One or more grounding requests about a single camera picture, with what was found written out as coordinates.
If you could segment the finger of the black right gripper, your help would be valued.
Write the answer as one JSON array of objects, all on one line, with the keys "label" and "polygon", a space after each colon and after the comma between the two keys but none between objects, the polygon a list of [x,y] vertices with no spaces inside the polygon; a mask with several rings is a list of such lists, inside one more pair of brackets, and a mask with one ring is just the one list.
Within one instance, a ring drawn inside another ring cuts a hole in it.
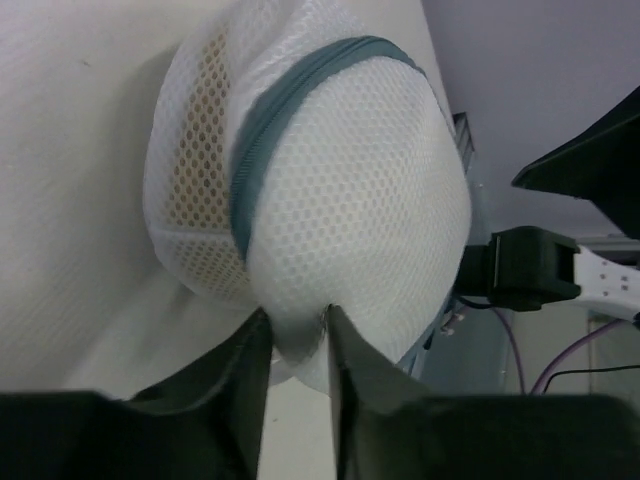
[{"label": "finger of the black right gripper", "polygon": [[511,185],[590,201],[622,233],[639,233],[639,91],[583,133],[523,168]]}]

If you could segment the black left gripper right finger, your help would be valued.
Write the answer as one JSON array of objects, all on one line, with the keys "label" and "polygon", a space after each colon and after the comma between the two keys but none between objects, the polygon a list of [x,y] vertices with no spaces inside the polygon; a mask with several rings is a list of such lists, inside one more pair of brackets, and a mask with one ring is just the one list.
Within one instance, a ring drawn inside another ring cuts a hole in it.
[{"label": "black left gripper right finger", "polygon": [[441,396],[324,312],[339,479],[636,479],[639,416],[602,395]]}]

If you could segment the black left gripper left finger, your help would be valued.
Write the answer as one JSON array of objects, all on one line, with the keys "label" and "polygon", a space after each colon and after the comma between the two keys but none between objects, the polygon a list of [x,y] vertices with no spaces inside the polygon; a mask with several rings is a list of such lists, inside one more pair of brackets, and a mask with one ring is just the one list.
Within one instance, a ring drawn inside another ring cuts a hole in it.
[{"label": "black left gripper left finger", "polygon": [[226,341],[129,400],[1,397],[4,479],[254,479],[272,332],[255,311]]}]

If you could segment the white mesh laundry bag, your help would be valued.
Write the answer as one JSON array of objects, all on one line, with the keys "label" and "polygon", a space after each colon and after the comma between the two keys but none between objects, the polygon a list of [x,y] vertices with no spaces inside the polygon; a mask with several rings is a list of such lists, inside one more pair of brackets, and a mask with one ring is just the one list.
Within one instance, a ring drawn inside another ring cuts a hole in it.
[{"label": "white mesh laundry bag", "polygon": [[436,319],[471,223],[424,72],[332,10],[203,26],[162,85],[143,206],[161,263],[232,311],[264,309],[295,376],[329,388],[322,311],[399,361]]}]

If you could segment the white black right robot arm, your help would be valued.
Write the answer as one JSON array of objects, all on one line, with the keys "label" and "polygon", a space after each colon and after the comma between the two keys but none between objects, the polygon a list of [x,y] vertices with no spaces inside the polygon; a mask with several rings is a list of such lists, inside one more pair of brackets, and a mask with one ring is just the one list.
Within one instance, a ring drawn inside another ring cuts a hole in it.
[{"label": "white black right robot arm", "polygon": [[[583,133],[523,168],[516,188],[587,200],[628,238],[639,237],[639,92]],[[495,232],[466,247],[452,295],[465,305],[517,312],[571,303],[636,322],[639,272],[574,239],[534,226]]]}]

